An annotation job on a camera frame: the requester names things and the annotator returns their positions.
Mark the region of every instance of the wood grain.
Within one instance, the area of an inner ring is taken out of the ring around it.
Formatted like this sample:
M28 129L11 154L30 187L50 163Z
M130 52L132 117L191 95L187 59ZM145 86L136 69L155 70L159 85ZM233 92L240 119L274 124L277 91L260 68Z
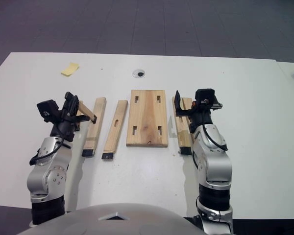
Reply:
M105 97L97 98L95 101L93 112L96 115L97 120L95 124L92 122L89 123L87 137L83 147L83 153L82 153L83 157L89 157L94 155L95 153L95 149L97 148L100 130L102 126L104 110L106 108L106 103L107 103L107 100Z
M172 98L173 104L173 112L174 112L174 119L175 119L175 126L177 132L177 140L178 146L180 148L180 154L183 155L191 155L191 133L188 128L187 124L187 117L177 117L175 114L175 105L174 105L174 97Z
M79 106L78 106L78 110L83 114L86 115L90 118L91 121L93 121L94 118L94 114L92 111L89 110L89 108L87 108L83 102L79 101Z
M168 146L164 91L132 90L126 146Z
M104 146L104 153L115 153L126 114L127 100L119 100L111 123L109 135Z
M182 102L183 102L184 109L191 109L192 108L192 102L193 102L192 98L182 98ZM190 119L187 117L186 120L187 120L187 125L190 126L190 124L191 124ZM194 143L195 138L194 138L193 134L191 134L191 138L192 138L192 142Z

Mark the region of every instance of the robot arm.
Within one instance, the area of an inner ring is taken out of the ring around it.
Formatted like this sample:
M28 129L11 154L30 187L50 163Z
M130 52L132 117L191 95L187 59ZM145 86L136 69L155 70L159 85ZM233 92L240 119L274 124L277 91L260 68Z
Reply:
M32 203L32 223L34 225L61 216L64 211L64 190L67 169L72 158L72 141L77 124L96 116L76 116L79 101L70 92L65 94L62 110L53 100L37 104L45 122L52 122L50 136L45 138L37 154L29 164L35 165L27 179Z
M220 109L222 104L218 103L212 89L197 90L195 99L192 109L182 110L178 91L175 95L176 115L189 117L190 131L195 138L193 160L199 178L197 218L209 235L230 234L233 233L230 206L232 164L226 154L225 139L210 117L210 109Z

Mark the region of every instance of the yellow sticky note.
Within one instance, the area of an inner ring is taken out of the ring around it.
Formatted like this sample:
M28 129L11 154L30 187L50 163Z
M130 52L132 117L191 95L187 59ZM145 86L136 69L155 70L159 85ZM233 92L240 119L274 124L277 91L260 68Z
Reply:
M71 62L70 65L61 73L66 76L70 76L72 73L74 73L78 69L78 67L79 67L79 64Z

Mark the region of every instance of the wooden stick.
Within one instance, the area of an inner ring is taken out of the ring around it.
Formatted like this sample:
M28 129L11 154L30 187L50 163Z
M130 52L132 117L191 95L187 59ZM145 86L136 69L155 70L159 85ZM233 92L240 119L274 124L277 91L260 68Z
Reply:
M79 106L78 106L78 110L83 114L86 115L90 118L91 121L96 120L95 119L95 115L92 113L92 111L90 111L84 104L83 101L79 101Z
M174 97L172 98L173 112L177 132L178 146L180 148L180 154L191 155L192 143L190 137L190 131L187 125L187 117L177 117L175 114Z
M182 101L183 101L184 109L192 108L192 102L193 102L192 98L182 98ZM191 121L189 120L188 117L186 118L186 120L187 120L187 125L190 126ZM192 137L192 142L194 143L195 142L194 135L191 134L191 137Z
M119 100L111 123L108 139L103 149L103 160L112 160L116 152L127 109L127 100Z
M89 124L87 138L82 153L83 157L90 157L95 154L106 103L107 100L105 97L97 98L95 101L94 114L96 115L97 120L95 124L93 124L92 122Z

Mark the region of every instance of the black cable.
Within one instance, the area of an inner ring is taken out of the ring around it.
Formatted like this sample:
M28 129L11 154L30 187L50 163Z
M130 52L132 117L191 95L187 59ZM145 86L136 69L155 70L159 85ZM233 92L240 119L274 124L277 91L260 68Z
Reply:
M198 169L198 164L197 164L197 162L195 160L195 152L193 152L193 162L194 162L196 168Z
M218 148L220 148L220 149L222 149L223 151L227 151L228 149L227 149L227 147L226 147L226 145L220 145L220 144L218 144L217 142L215 142L211 137L210 137L210 135L208 134L208 132L207 132L207 130L206 130L206 128L205 128L205 121L204 121L204 115L203 115L203 112L201 113L201 118L202 118L202 128L204 129L204 133L205 133L205 135L207 136L207 138L215 145L215 146L217 146Z
M37 154L32 157L29 161L29 165L34 165L36 163L37 160L40 160L40 159L44 159L44 158L47 158L49 156L51 156L52 154L56 153L60 148L61 146L63 145L63 142L64 142L64 136L62 134L62 132L59 130L58 126L56 125L55 128L57 129L59 135L60 135L60 138L61 138L61 142L59 143L59 145L50 153L46 154L46 155L43 155L41 157L37 157L38 156L38 153L39 153L39 150L37 150Z

